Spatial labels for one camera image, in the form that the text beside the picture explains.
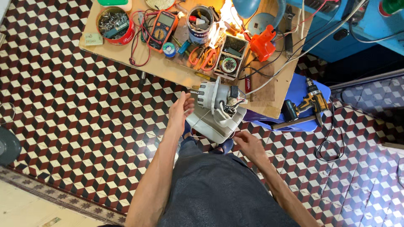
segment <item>wooden table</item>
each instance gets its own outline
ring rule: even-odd
[[[187,10],[190,10],[197,4],[204,4],[206,6],[214,6],[216,9],[220,9],[222,5],[224,4],[224,0],[187,0],[184,3],[181,3],[181,6],[184,7]],[[98,13],[101,11],[103,7],[97,2],[93,2],[93,6],[91,7],[90,14],[88,15],[86,27],[83,31],[83,33],[88,33],[88,32],[97,32],[97,28],[95,25],[96,17]],[[134,0],[133,1],[133,6],[132,6],[132,11],[141,9],[145,10],[148,7],[146,6],[146,3],[143,0]],[[268,0],[268,1],[262,1],[258,12],[267,12],[272,15],[276,15],[276,12],[278,10],[278,6],[276,3],[276,0]],[[297,8],[293,7],[293,12],[297,12]],[[305,13],[306,18],[309,17],[311,14],[310,13]],[[296,26],[297,22],[297,17],[294,17],[292,21],[292,27]],[[311,24],[311,19],[307,20],[305,22],[305,28],[304,28],[304,36],[307,35],[307,32],[310,28]],[[279,28],[284,31],[285,29],[285,20],[283,19],[281,23],[279,24]],[[293,33],[292,34],[293,41],[296,42],[300,40],[300,34]],[[294,49],[302,45],[304,41],[300,42],[300,44],[296,45]],[[278,50],[281,49],[283,45],[283,40],[280,40],[277,42]],[[79,47],[82,50],[103,56],[105,58],[111,59],[113,61],[117,61],[119,63],[122,63],[124,65],[131,66],[129,63],[129,57],[131,53],[130,49],[130,44],[127,44],[125,46],[114,46],[106,41],[104,41],[103,45],[100,46],[85,46],[84,45],[84,36],[80,38],[79,42]],[[140,43],[138,47],[136,48],[135,54],[134,54],[134,59],[138,63],[142,63],[147,59],[147,56],[149,54],[149,50],[144,43]],[[278,53],[274,53],[273,56],[270,57],[269,60],[274,59]],[[247,57],[247,61],[250,61],[253,59],[253,56],[250,55]],[[281,57],[274,62],[274,68],[275,71],[277,71],[287,60],[285,53],[282,53]],[[282,107],[283,101],[286,96],[286,91],[289,87],[290,81],[292,80],[293,72],[295,70],[297,61],[293,61],[290,64],[288,64],[275,78],[275,101],[273,102],[248,102],[247,104],[244,104],[243,107],[248,108],[252,111],[255,111],[259,114],[271,117],[271,118],[279,118],[280,114],[280,109]],[[191,69],[187,69],[183,66],[180,66],[174,62],[171,62],[170,60],[166,59],[163,54],[159,54],[157,52],[152,51],[151,52],[151,57],[149,62],[142,67],[134,67],[137,68],[141,71],[145,71],[147,73],[156,75],[160,78],[175,82],[177,84],[186,86],[188,88],[191,88],[192,85],[199,85],[203,80],[202,77],[196,76],[194,74],[194,71]],[[239,81],[239,88],[244,90],[244,81]]]

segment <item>man's left hand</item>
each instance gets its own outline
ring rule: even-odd
[[[185,119],[194,111],[195,99],[191,93],[181,92],[181,96],[168,110],[167,129],[172,129],[179,135],[184,131]]]

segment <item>cordless drill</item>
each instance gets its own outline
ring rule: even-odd
[[[313,113],[316,115],[316,123],[319,127],[322,127],[323,121],[321,120],[320,114],[328,110],[327,101],[323,97],[323,93],[318,90],[317,86],[310,78],[306,78],[306,84],[308,94],[303,98],[303,102],[296,106],[296,104],[292,103],[289,99],[285,100],[281,111],[285,120],[289,122],[297,120],[300,113],[312,107]]]

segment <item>multimeter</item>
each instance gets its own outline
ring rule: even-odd
[[[153,32],[150,34],[155,40],[160,41],[157,43],[149,37],[147,43],[150,48],[163,53],[163,45],[167,42],[171,32],[177,27],[178,17],[167,11],[160,11],[154,21]]]

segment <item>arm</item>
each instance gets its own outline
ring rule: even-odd
[[[181,97],[170,107],[163,140],[130,203],[125,222],[127,227],[155,226],[164,211],[170,193],[178,140],[184,131],[185,118],[194,107],[194,99],[190,96],[190,93],[182,92]]]
[[[286,213],[302,227],[318,226],[313,216],[291,192],[271,164],[261,141],[248,132],[240,132],[234,140],[241,146],[243,153],[251,160],[264,176],[274,199]]]

